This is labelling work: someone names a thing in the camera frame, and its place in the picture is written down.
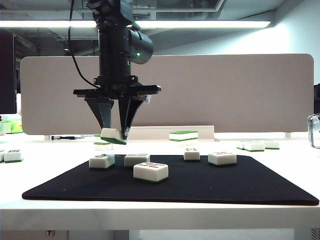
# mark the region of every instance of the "black mat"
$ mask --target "black mat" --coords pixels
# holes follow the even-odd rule
[[[267,205],[318,205],[319,200],[249,156],[237,165],[215,167],[208,156],[185,162],[181,155],[152,155],[168,164],[169,178],[160,183],[133,179],[124,155],[115,166],[89,169],[85,162],[22,194],[29,200],[139,201]]]

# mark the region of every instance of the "ceiling light strip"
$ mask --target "ceiling light strip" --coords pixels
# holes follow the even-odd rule
[[[136,21],[141,29],[252,29],[265,28],[270,21]],[[95,28],[95,21],[0,20],[4,28]]]

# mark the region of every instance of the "gray partition panel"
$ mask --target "gray partition panel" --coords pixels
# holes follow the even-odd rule
[[[77,57],[83,75],[99,74],[97,56]],[[216,132],[303,132],[313,113],[314,62],[308,54],[153,56],[132,65],[162,92],[138,110],[133,126],[214,125]],[[27,134],[91,134],[100,127],[73,89],[91,88],[69,56],[21,61],[22,127]],[[118,104],[112,110],[118,128]]]

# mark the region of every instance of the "black cable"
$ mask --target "black cable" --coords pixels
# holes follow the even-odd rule
[[[95,40],[92,40],[92,47],[93,47],[93,56],[96,55],[96,49],[95,49]]]
[[[70,7],[70,15],[69,15],[69,21],[71,22],[72,20],[72,13],[74,11],[74,4],[75,4],[75,0],[71,0],[71,7]],[[68,45],[69,45],[69,50],[70,50],[70,53],[71,53],[71,57],[73,59],[73,62],[74,62],[74,65],[75,65],[75,68],[78,72],[78,74],[80,75],[80,77],[88,84],[90,84],[91,86],[99,89],[98,86],[94,85],[93,83],[89,82],[81,73],[80,69],[79,69],[79,66],[78,66],[78,63],[76,61],[76,58],[75,58],[75,55],[74,55],[74,51],[73,51],[73,48],[72,48],[72,44],[71,44],[71,25],[68,27]]]

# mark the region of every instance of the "white desk surface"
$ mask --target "white desk surface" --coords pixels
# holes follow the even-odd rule
[[[216,133],[221,141],[199,142],[201,155],[233,151],[248,155],[320,199],[320,150],[308,134]],[[236,149],[241,139],[275,139],[280,150]],[[0,136],[1,149],[21,149],[23,162],[0,163],[0,229],[2,230],[155,230],[319,228],[320,206],[213,203],[24,200],[23,192],[87,161],[94,138],[44,141],[23,133]],[[182,155],[169,142],[128,142],[114,154]]]

